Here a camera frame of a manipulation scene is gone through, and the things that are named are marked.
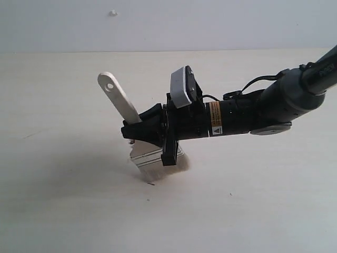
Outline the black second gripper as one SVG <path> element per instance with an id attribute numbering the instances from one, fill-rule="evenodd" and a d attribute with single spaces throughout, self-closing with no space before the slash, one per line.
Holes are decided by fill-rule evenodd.
<path id="1" fill-rule="evenodd" d="M 123 115 L 122 136 L 162 147 L 161 160 L 164 166 L 177 165 L 179 141 L 218 137 L 224 134 L 220 100 L 211 95 L 200 95 L 191 104 L 176 108 L 170 94 L 166 95 L 163 107 L 165 135 L 162 128 L 162 104 L 157 103 L 138 114 L 129 106 Z"/>

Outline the black second robot arm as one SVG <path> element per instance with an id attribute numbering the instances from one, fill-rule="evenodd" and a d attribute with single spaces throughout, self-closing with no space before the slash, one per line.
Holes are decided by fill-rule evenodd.
<path id="1" fill-rule="evenodd" d="M 270 135 L 289 130 L 292 121 L 322 105 L 328 89 L 336 85 L 336 49 L 316 62 L 263 75 L 266 89 L 229 92 L 221 100 L 204 102 L 190 66 L 171 75 L 165 104 L 156 104 L 140 115 L 139 123 L 124 121 L 126 139 L 161 148 L 164 166 L 177 163 L 179 141 L 223 135 Z"/>

